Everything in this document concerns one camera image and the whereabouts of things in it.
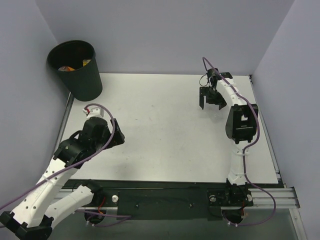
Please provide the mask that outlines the orange label clear bottle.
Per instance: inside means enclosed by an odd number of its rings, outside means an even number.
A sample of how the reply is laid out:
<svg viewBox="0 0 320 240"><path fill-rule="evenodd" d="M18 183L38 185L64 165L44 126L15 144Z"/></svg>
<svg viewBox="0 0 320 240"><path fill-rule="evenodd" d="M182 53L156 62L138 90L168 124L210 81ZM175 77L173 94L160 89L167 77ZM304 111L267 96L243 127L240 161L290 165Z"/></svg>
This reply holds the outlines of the orange label clear bottle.
<svg viewBox="0 0 320 240"><path fill-rule="evenodd" d="M73 71L75 71L75 69L70 66L61 66L58 70L60 72L73 72Z"/></svg>

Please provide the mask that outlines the yellow bottle with blue cap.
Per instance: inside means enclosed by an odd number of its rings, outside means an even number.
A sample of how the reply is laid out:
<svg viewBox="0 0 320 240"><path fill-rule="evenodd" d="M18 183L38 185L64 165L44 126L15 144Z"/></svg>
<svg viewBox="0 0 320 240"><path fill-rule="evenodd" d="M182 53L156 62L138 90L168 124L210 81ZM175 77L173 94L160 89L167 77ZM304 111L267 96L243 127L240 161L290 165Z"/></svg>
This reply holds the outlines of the yellow bottle with blue cap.
<svg viewBox="0 0 320 240"><path fill-rule="evenodd" d="M86 66L90 61L91 61L90 59L84 59L84 60L82 61L82 66L83 66L83 67Z"/></svg>

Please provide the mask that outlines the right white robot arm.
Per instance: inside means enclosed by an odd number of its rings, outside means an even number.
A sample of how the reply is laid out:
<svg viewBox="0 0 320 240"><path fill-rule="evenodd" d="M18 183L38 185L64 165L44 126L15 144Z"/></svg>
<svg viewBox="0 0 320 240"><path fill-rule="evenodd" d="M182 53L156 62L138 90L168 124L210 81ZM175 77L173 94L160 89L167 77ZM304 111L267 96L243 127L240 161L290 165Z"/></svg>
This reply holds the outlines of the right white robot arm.
<svg viewBox="0 0 320 240"><path fill-rule="evenodd" d="M242 186L247 183L243 157L248 154L244 148L249 145L258 128L259 108L248 103L236 87L229 72L217 74L217 69L206 71L207 83L199 87L199 106L216 105L221 110L229 109L225 123L225 133L231 142L230 170L227 181L231 185Z"/></svg>

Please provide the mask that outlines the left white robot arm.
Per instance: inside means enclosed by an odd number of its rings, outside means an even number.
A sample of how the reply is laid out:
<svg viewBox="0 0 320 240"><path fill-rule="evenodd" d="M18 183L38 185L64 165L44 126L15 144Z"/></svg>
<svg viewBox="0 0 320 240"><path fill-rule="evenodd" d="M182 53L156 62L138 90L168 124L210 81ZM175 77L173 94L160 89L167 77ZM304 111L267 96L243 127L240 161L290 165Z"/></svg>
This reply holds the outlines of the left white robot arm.
<svg viewBox="0 0 320 240"><path fill-rule="evenodd" d="M90 117L81 130L62 141L54 152L49 166L29 192L11 211L0 215L1 224L20 240L46 240L55 226L78 208L99 206L107 194L93 180L85 180L72 193L53 203L65 183L99 151L122 145L125 136L115 118L112 130L101 117Z"/></svg>

